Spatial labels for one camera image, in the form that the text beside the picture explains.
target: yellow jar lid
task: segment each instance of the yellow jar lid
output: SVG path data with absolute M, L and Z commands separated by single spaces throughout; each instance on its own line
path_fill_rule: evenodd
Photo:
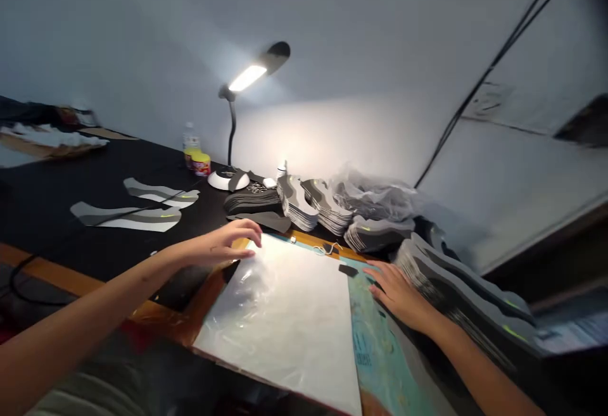
M 211 158 L 209 158 L 209 155 L 201 152 L 200 150 L 192 152 L 190 154 L 190 158 L 192 158 L 192 160 L 196 161 L 197 163 L 207 163 L 211 160 Z

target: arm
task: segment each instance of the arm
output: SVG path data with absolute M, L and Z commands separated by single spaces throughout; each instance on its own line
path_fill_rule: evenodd
M 482 353 L 459 326 L 448 320 L 412 287 L 400 268 L 379 261 L 364 269 L 382 285 L 369 288 L 397 318 L 428 337 L 448 357 L 467 389 L 488 416 L 544 415 L 530 398 Z
M 172 245 L 4 343 L 0 346 L 3 413 L 21 415 L 34 406 L 176 271 L 249 257 L 253 250 L 230 246 L 247 237 L 259 247 L 261 233 L 251 220 L 237 220 Z

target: clear plastic sheet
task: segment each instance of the clear plastic sheet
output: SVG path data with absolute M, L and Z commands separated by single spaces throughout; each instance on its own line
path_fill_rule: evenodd
M 194 347 L 276 386 L 361 414 L 347 276 L 339 261 L 263 234 Z
M 340 207 L 368 220 L 399 223 L 421 212 L 415 189 L 400 180 L 364 175 L 348 163 L 329 185 Z

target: right hand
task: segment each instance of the right hand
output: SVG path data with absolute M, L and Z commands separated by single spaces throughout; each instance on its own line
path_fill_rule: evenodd
M 261 248 L 262 229 L 252 220 L 235 220 L 203 236 L 171 245 L 166 250 L 171 249 L 174 259 L 182 267 L 213 266 L 223 261 L 251 258 L 255 255 L 252 249 L 232 248 L 232 242 L 237 239 L 250 239 Z
M 429 335 L 435 325 L 446 318 L 437 311 L 405 276 L 405 272 L 397 266 L 382 261 L 368 261 L 376 269 L 363 269 L 384 289 L 375 285 L 369 287 L 373 297 L 388 308 L 393 315 L 412 329 Z

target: wall outlet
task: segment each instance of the wall outlet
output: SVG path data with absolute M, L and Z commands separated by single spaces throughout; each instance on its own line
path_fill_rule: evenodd
M 512 92 L 513 87 L 509 85 L 483 82 L 463 115 L 478 120 L 491 120 L 500 111 Z

